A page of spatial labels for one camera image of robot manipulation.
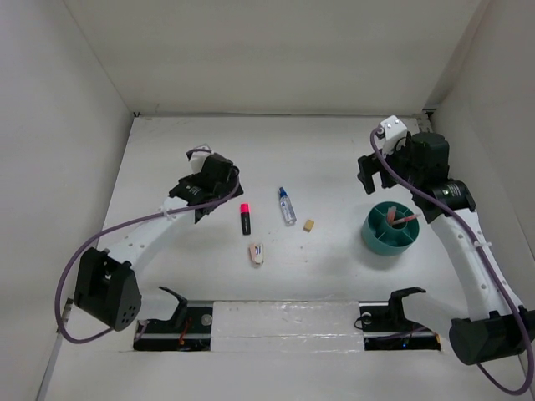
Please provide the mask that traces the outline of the pink capped black highlighter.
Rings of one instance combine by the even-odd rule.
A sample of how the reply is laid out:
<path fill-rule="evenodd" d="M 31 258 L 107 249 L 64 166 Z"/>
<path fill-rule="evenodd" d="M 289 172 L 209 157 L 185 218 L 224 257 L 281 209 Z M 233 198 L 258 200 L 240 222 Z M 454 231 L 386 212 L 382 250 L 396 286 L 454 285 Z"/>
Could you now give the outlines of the pink capped black highlighter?
<path fill-rule="evenodd" d="M 251 228 L 250 206 L 248 203 L 242 203 L 240 205 L 240 218 L 241 218 L 242 234 L 244 236 L 249 236 L 252 233 L 252 228 Z"/>

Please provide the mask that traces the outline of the red white pen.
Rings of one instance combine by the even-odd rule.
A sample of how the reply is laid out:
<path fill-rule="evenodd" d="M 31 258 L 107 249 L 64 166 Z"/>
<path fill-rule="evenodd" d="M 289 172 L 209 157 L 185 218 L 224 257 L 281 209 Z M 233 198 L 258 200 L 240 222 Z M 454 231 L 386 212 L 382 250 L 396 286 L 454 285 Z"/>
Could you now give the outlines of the red white pen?
<path fill-rule="evenodd" d="M 420 214 L 413 214 L 413 215 L 410 215 L 410 216 L 404 216 L 398 220 L 394 220 L 391 222 L 391 225 L 392 226 L 399 226 L 399 225 L 404 225 L 406 223 L 408 223 L 409 221 L 413 221 L 413 220 L 416 220 L 420 217 Z"/>

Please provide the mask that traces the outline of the pink mini stapler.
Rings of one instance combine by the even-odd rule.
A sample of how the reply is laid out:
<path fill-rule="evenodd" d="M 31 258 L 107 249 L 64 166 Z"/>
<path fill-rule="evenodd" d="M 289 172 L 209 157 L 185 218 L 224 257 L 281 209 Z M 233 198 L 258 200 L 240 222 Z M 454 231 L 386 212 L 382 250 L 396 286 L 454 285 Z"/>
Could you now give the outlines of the pink mini stapler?
<path fill-rule="evenodd" d="M 264 247 L 262 243 L 254 243 L 249 247 L 249 255 L 255 266 L 261 266 L 264 263 Z"/>

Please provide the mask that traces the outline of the small clear spray bottle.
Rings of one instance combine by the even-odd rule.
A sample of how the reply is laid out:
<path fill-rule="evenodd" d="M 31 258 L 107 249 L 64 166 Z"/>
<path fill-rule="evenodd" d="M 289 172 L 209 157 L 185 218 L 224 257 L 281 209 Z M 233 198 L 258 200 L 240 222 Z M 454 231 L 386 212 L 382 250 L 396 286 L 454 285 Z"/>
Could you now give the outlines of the small clear spray bottle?
<path fill-rule="evenodd" d="M 278 190 L 279 195 L 279 204 L 281 212 L 283 214 L 284 222 L 287 226 L 292 226 L 296 223 L 297 217 L 295 215 L 292 203 L 288 197 L 287 192 L 283 187 L 280 187 Z"/>

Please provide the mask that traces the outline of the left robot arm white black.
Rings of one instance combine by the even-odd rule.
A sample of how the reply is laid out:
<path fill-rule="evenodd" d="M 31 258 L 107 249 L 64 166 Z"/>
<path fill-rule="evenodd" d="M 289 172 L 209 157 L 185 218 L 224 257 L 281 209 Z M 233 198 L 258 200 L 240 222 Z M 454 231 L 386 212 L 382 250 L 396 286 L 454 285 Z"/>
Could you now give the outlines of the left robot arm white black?
<path fill-rule="evenodd" d="M 104 250 L 90 247 L 79 259 L 74 304 L 116 332 L 139 315 L 141 271 L 189 226 L 243 194 L 239 168 L 206 148 L 186 153 L 192 173 L 180 178 L 158 211 L 122 223 L 135 229 Z"/>

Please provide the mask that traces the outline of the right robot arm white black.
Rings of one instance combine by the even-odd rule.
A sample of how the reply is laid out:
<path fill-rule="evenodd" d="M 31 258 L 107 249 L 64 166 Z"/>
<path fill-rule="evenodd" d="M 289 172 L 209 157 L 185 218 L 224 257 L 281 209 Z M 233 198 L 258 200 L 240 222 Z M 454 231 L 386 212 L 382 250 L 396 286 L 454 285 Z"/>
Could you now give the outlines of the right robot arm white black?
<path fill-rule="evenodd" d="M 391 293 L 386 318 L 404 329 L 415 323 L 445 337 L 465 365 L 527 355 L 534 365 L 534 312 L 506 284 L 482 234 L 476 202 L 467 186 L 449 176 L 450 147 L 439 134 L 407 130 L 389 135 L 376 128 L 373 152 L 359 158 L 358 179 L 367 194 L 381 185 L 405 187 L 437 235 L 459 279 L 464 309 L 440 302 L 424 288 Z"/>

